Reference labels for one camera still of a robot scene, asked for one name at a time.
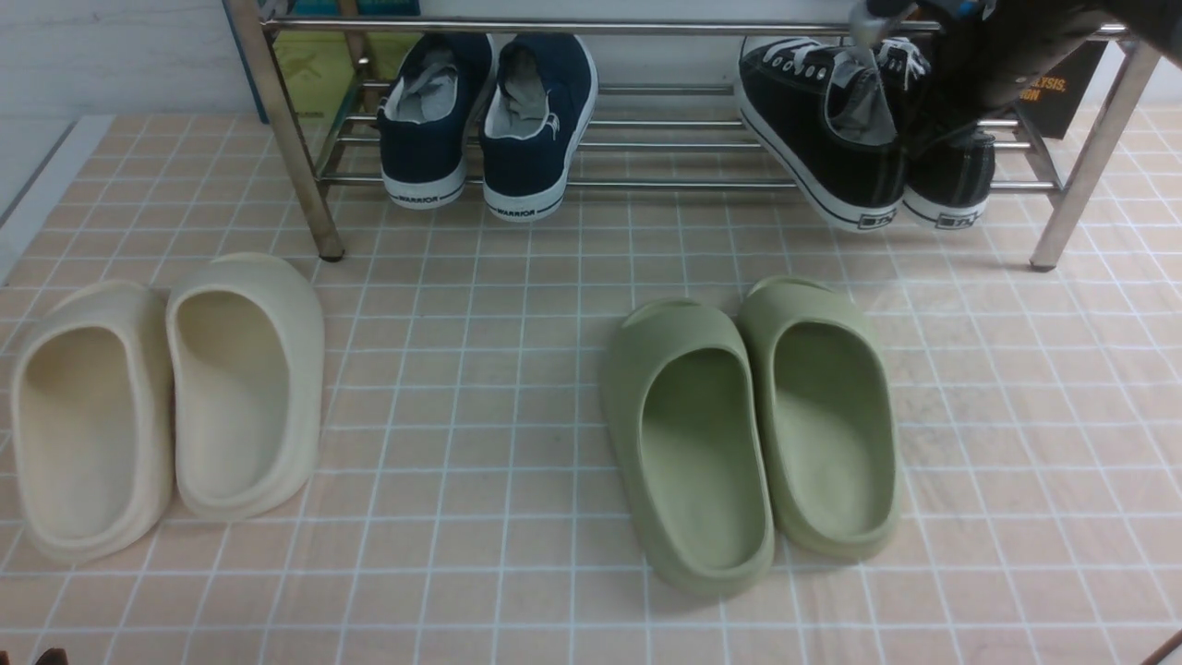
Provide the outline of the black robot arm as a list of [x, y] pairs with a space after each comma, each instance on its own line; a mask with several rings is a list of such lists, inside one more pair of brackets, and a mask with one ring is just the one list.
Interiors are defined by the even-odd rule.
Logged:
[[1178, 64], [1178, 1], [865, 1], [851, 17], [881, 35], [915, 7], [940, 25], [900, 125], [915, 156], [1017, 102], [1110, 19]]

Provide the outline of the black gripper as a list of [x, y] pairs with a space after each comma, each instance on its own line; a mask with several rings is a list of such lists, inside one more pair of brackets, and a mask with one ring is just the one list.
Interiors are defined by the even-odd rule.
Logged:
[[873, 51], [916, 11], [922, 20], [939, 24], [950, 43], [974, 43], [996, 1], [869, 1], [850, 9], [850, 38], [858, 48]]

